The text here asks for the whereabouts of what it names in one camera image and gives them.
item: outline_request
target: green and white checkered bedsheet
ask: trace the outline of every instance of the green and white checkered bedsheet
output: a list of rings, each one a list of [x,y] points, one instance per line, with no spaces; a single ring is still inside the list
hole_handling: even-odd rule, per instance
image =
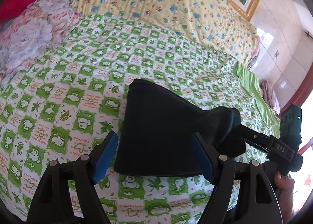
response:
[[[269,135],[254,99],[232,73],[235,64],[226,53],[167,29],[109,14],[84,17],[66,42],[47,50],[0,89],[2,200],[25,219],[49,161],[74,161],[109,131],[119,133],[127,90],[136,78],[166,87],[205,110],[237,108],[243,124]],[[238,160],[253,158],[265,160],[248,146]],[[112,223],[196,223],[213,189],[203,176],[126,177],[112,165],[96,185]],[[236,204],[238,185],[230,207]],[[74,212],[81,216],[73,181],[69,188]]]

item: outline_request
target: black cloth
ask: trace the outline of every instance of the black cloth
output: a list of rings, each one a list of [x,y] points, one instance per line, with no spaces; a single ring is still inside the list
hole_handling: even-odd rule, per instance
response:
[[[220,154],[243,154],[245,141],[230,131],[240,113],[223,106],[202,110],[152,82],[129,86],[114,171],[128,176],[192,177],[201,174],[190,147],[198,131]]]

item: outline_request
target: blue gripper pad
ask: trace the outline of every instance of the blue gripper pad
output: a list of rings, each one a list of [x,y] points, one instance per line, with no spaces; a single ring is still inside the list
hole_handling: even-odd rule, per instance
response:
[[[210,158],[207,155],[206,151],[202,147],[199,139],[194,133],[191,136],[191,146],[204,178],[208,180],[211,184],[213,184],[213,164],[210,161]]]
[[[117,143],[118,137],[117,134],[114,133],[112,137],[109,139],[108,144],[106,145],[105,149],[103,150],[101,156],[99,157],[96,163],[94,176],[92,178],[94,184],[97,184],[100,180],[104,178],[105,173],[109,167],[110,161],[115,155]]]

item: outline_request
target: silver screw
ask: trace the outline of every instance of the silver screw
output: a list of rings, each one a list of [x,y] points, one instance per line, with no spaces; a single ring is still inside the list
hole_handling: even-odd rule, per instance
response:
[[[220,159],[220,160],[223,160],[223,161],[226,161],[226,160],[227,160],[227,156],[224,155],[224,154],[221,154],[221,155],[219,156],[219,159]]]
[[[49,165],[53,167],[53,166],[55,166],[57,163],[58,163],[57,160],[54,159],[54,160],[50,161]]]
[[[259,163],[257,160],[253,159],[253,160],[251,161],[251,164],[252,164],[253,166],[258,166],[260,163]]]
[[[80,157],[81,160],[88,160],[89,159],[89,155],[88,154],[84,154]]]

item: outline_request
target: floral fabric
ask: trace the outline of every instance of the floral fabric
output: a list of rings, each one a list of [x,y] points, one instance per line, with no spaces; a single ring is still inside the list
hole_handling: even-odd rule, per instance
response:
[[[142,78],[209,110],[237,108],[242,124],[273,134],[233,73],[237,61],[142,21],[89,15],[71,36],[0,88],[0,197],[26,218],[48,163],[89,154],[110,131],[119,134],[130,83]],[[265,161],[247,145],[237,161]],[[197,223],[213,186],[203,176],[127,177],[112,165],[95,189],[112,224]],[[73,210],[82,216],[74,181]],[[229,207],[237,202],[238,181]]]
[[[74,5],[84,15],[109,12],[169,28],[244,65],[255,49],[255,27],[226,0],[74,0]]]
[[[21,69],[29,69],[46,48],[56,48],[79,22],[69,0],[36,0],[0,32],[0,80],[5,84]]]

